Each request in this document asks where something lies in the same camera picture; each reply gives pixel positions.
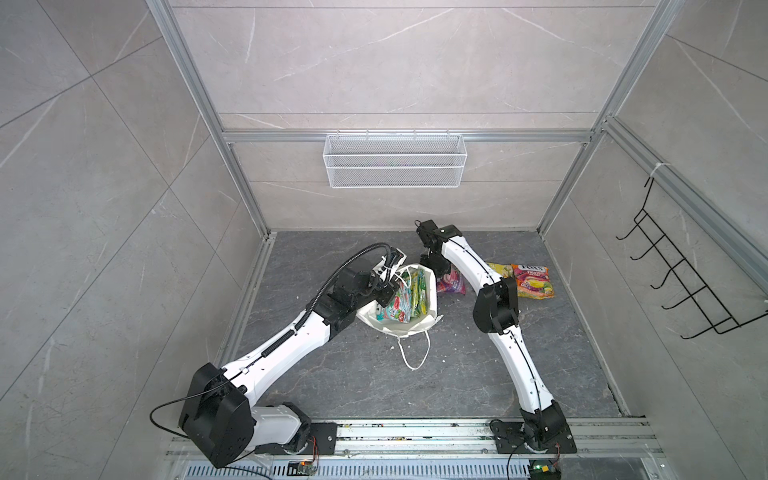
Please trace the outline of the purple Fox's berries packet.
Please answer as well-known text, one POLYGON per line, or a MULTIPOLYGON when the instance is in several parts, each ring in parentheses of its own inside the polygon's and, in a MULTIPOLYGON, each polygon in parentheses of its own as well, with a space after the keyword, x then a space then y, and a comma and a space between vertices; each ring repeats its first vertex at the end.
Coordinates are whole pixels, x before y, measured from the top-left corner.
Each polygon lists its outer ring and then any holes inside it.
POLYGON ((464 277, 455 267, 436 280, 436 288, 439 293, 466 294, 464 277))

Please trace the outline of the white paper gift bag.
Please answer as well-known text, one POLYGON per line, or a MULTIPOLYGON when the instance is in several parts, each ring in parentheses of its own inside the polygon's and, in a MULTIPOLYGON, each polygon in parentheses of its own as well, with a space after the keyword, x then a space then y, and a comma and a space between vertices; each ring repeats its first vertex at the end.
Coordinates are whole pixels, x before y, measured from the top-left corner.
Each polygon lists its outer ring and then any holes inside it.
POLYGON ((374 301, 359 309, 356 319, 380 333, 394 337, 405 365, 411 371, 417 371, 431 350, 429 331, 442 320, 437 312, 436 277, 430 268, 411 264, 401 267, 395 273, 394 280, 395 294, 389 303, 381 306, 374 301), (422 360, 413 366, 407 360, 402 340, 418 335, 424 335, 427 347, 422 360))

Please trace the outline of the Fox's fruits candy packet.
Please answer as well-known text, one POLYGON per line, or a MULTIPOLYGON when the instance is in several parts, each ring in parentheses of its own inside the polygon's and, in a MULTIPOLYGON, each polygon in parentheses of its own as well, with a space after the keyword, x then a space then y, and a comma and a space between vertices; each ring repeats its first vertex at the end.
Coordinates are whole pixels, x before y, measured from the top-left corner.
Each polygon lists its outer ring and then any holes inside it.
POLYGON ((547 267, 516 264, 512 267, 519 297, 545 300, 555 296, 547 267))

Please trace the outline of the teal cherry mint packet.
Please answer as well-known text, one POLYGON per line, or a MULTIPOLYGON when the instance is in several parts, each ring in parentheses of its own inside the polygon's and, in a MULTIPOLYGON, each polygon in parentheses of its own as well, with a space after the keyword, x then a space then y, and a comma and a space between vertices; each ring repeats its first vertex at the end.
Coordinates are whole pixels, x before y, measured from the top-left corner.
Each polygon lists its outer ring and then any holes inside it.
POLYGON ((387 307, 379 306, 376 310, 376 319, 380 322, 409 323, 411 310, 410 279, 409 274, 396 275, 400 281, 400 289, 393 301, 387 307))

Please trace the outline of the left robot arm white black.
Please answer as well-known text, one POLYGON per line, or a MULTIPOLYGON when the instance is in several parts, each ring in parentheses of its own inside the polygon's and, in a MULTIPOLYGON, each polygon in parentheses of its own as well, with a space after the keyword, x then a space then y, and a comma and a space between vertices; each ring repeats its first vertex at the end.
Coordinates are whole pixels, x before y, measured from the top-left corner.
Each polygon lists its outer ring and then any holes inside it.
POLYGON ((359 309, 394 297, 395 271, 404 253, 387 243, 369 245, 343 262, 284 329, 222 367, 207 363, 179 399, 179 436, 191 440, 216 468, 267 447, 302 452, 311 420, 292 403, 260 406, 262 395, 305 356, 353 323, 359 309))

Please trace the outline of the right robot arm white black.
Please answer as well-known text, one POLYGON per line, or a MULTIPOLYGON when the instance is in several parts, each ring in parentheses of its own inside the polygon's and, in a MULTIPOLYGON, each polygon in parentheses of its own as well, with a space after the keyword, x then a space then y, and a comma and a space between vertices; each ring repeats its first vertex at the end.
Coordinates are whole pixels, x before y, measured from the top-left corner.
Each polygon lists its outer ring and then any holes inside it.
POLYGON ((428 249, 422 255, 422 264, 437 274, 455 268, 474 290, 472 317, 500 353, 513 381, 526 447, 537 453, 554 447, 557 437, 567 433, 568 423, 525 345, 515 280, 494 271, 457 227, 439 227, 432 220, 417 220, 415 225, 428 249))

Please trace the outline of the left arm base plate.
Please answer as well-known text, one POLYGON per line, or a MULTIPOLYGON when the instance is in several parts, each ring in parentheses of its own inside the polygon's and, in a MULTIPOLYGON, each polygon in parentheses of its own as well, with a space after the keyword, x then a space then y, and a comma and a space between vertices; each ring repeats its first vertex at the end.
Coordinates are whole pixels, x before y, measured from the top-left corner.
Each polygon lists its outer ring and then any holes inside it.
POLYGON ((301 427, 287 444, 261 445, 254 452, 273 455, 332 455, 337 443, 337 432, 336 423, 313 423, 309 427, 301 427))

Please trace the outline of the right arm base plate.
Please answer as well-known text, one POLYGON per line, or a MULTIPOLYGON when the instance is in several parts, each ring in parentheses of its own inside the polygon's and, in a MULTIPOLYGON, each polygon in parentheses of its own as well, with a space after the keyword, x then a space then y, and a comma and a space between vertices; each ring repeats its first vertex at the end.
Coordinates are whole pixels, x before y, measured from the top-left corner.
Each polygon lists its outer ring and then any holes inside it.
POLYGON ((500 454, 575 454, 577 446, 567 423, 538 430, 522 421, 493 419, 488 424, 500 454))

